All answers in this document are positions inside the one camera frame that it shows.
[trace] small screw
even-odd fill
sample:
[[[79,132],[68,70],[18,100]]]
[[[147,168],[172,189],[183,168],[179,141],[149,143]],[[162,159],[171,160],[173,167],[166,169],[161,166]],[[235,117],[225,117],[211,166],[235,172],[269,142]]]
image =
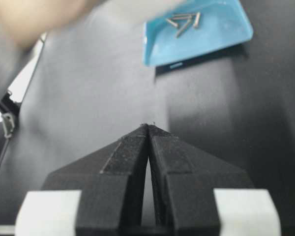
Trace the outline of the small screw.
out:
[[[179,17],[179,16],[196,16],[196,13],[183,13],[183,14],[173,14],[174,17]]]
[[[180,28],[180,30],[178,30],[177,34],[176,34],[176,38],[178,38],[190,25],[191,23],[191,16],[189,17],[187,23],[185,25],[183,25],[183,27]]]
[[[200,16],[201,16],[201,13],[198,12],[196,15],[195,23],[193,24],[193,28],[197,28],[199,26]]]
[[[171,20],[186,20],[189,19],[190,17],[192,17],[191,15],[188,16],[176,16],[176,17],[172,17]]]
[[[172,21],[171,19],[166,19],[166,21],[169,23],[169,24],[171,24],[172,26],[174,26],[175,28],[178,28],[178,23],[176,23],[176,22],[174,22],[174,21]]]

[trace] gray cloth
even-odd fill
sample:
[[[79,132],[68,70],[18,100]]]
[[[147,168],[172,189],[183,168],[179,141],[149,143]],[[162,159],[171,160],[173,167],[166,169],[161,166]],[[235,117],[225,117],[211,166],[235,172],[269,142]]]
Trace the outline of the gray cloth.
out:
[[[25,54],[13,44],[0,28],[0,100],[24,61]]]

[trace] sleeve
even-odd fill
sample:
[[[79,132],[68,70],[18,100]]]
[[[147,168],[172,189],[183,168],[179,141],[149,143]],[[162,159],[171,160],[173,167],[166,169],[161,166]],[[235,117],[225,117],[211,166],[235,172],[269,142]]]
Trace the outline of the sleeve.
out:
[[[25,61],[26,53],[19,49],[0,28],[0,101]]]

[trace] white block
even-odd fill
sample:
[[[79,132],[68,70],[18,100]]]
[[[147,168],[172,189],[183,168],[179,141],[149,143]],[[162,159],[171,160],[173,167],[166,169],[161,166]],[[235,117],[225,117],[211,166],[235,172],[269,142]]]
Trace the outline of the white block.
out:
[[[74,236],[81,190],[28,192],[15,236]]]
[[[267,190],[214,189],[220,236],[280,236],[280,219]]]

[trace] blue tray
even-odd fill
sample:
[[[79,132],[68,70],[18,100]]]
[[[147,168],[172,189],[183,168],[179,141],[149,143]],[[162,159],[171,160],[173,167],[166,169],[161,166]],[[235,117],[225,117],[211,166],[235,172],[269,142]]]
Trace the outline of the blue tray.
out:
[[[173,13],[201,12],[198,29],[192,25],[176,38],[177,29],[165,19]],[[147,66],[165,65],[248,41],[253,29],[239,0],[187,0],[174,11],[145,24]]]

